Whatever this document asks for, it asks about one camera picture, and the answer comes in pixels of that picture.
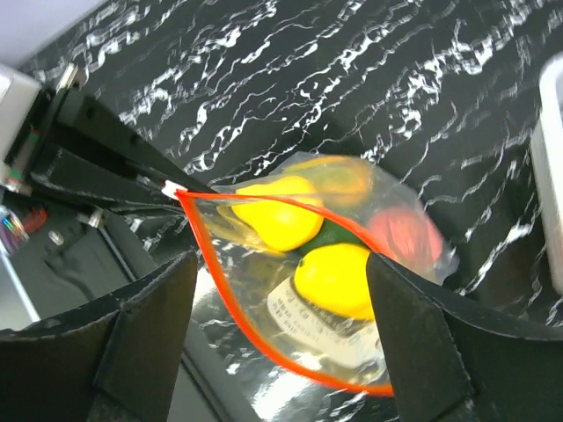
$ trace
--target plastic bag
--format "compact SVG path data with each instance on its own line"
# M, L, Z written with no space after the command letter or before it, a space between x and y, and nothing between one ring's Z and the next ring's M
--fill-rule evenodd
M245 335L300 375L392 395L369 298L369 254L440 285L457 269L416 193L359 158L306 153L267 177L214 188L219 194L177 195Z

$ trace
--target black marble surface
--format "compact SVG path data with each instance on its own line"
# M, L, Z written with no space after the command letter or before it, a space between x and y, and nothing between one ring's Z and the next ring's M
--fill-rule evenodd
M379 163L456 248L447 288L559 326L529 142L539 71L562 49L557 1L118 0L23 69L50 81L85 65L87 90L204 182L267 174L297 150ZM157 258L190 246L181 220L133 225ZM391 399L270 363L204 271L194 318L264 420L398 420Z

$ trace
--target label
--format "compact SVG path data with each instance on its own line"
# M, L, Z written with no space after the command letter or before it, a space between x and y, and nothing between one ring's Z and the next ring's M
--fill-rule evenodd
M267 298L267 309L290 337L350 369L384 358L379 331L366 323L350 336L342 336L316 315L286 279Z

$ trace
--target bolt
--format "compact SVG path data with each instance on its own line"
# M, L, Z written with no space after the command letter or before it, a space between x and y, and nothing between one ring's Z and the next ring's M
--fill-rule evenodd
M53 242L57 246L64 244L64 238L58 231L49 231L49 239L51 239L51 242Z

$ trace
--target red fruit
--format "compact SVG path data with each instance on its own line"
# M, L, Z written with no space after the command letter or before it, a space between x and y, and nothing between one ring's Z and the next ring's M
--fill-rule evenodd
M389 258L398 262L431 266L442 255L442 236L434 223L410 208L391 207L377 213L368 230L387 246Z

